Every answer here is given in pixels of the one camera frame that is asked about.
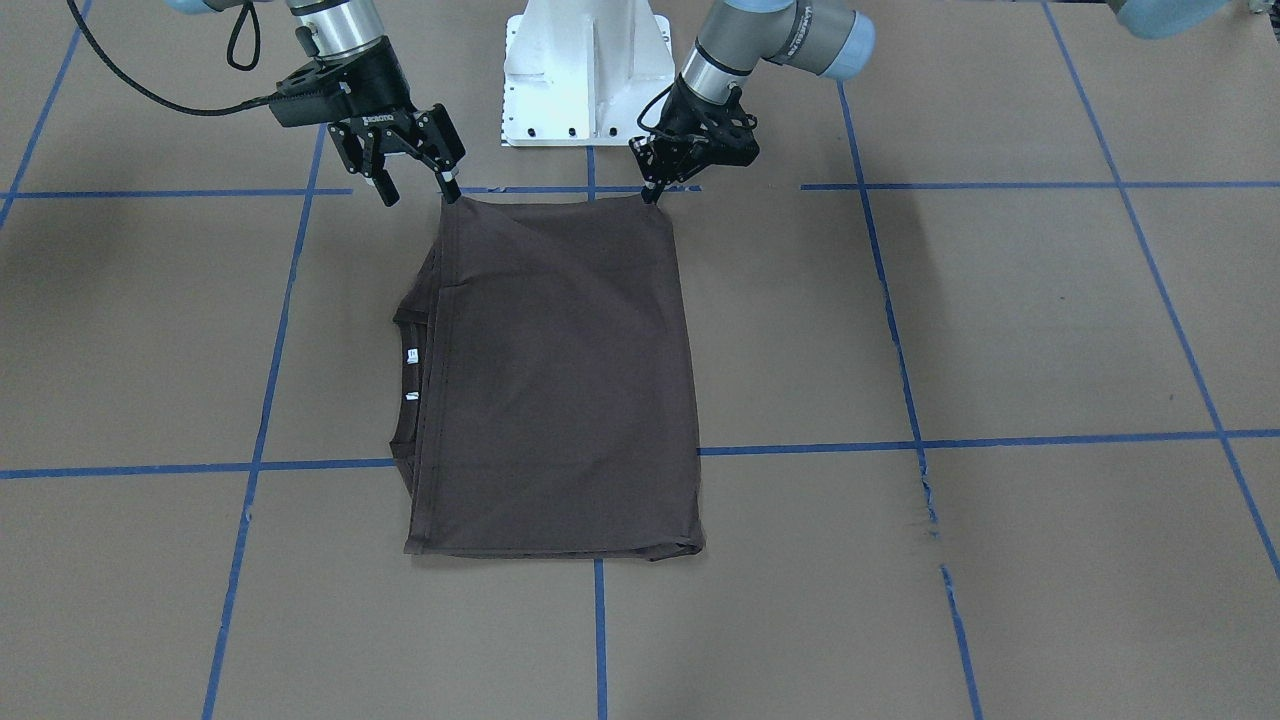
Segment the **gray cloth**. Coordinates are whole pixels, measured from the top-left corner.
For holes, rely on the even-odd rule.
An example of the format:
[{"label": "gray cloth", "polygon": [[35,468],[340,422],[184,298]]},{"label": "gray cloth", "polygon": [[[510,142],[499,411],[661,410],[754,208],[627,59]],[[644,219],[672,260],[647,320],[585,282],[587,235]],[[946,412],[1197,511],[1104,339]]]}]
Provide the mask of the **gray cloth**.
[{"label": "gray cloth", "polygon": [[444,205],[396,323],[404,552],[701,550],[689,334],[657,206]]}]

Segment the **light blue object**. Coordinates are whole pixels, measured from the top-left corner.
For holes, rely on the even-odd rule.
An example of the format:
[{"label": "light blue object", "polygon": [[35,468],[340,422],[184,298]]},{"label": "light blue object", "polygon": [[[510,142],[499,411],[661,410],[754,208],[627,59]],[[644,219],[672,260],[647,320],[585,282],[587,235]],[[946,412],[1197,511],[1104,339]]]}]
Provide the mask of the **light blue object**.
[{"label": "light blue object", "polygon": [[795,0],[724,0],[724,4],[744,13],[777,13],[786,10]]},{"label": "light blue object", "polygon": [[837,79],[844,82],[863,70],[867,60],[872,59],[872,50],[876,49],[876,24],[867,15],[858,13],[854,17],[854,27],[845,38],[845,46],[836,54],[836,59],[818,77]]},{"label": "light blue object", "polygon": [[186,13],[188,15],[200,15],[202,13],[212,13],[214,9],[205,5],[205,0],[164,0],[170,8],[178,10],[179,13]]},{"label": "light blue object", "polygon": [[1116,19],[1135,37],[1160,40],[1198,26],[1229,0],[1126,0],[1116,4]]}]

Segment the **white mounting plate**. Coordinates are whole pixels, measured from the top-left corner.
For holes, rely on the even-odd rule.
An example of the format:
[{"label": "white mounting plate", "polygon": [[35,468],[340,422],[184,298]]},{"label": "white mounting plate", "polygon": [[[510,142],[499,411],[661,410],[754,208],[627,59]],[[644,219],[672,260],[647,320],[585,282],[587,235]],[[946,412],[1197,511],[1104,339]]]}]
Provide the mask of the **white mounting plate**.
[{"label": "white mounting plate", "polygon": [[648,0],[530,0],[506,37],[508,146],[626,145],[676,78],[671,22]]}]

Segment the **light blue cap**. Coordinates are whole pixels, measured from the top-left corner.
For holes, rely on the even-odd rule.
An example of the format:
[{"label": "light blue cap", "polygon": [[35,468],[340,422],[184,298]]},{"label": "light blue cap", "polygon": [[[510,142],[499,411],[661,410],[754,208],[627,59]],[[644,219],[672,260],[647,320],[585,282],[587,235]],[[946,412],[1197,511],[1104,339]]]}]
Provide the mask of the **light blue cap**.
[{"label": "light blue cap", "polygon": [[818,77],[844,82],[863,72],[863,67],[867,65],[867,60],[872,59],[874,49],[876,24],[867,15],[858,13],[854,17],[854,27],[849,31],[849,37],[845,38],[845,46]]},{"label": "light blue cap", "polygon": [[724,4],[744,13],[777,13],[786,10],[796,0],[724,0]]},{"label": "light blue cap", "polygon": [[1134,36],[1160,40],[1190,29],[1229,0],[1128,0],[1116,19]]},{"label": "light blue cap", "polygon": [[188,15],[198,15],[202,13],[212,13],[214,9],[205,5],[205,0],[164,0],[170,8],[178,10],[179,13],[186,13]]}]

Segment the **folded cloth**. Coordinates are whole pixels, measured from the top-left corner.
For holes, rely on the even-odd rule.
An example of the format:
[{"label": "folded cloth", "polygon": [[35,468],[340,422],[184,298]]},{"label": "folded cloth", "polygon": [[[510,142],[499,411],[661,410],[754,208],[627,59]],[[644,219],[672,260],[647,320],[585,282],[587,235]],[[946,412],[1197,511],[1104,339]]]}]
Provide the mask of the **folded cloth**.
[{"label": "folded cloth", "polygon": [[404,552],[703,548],[689,332],[657,206],[444,205],[396,323]]}]

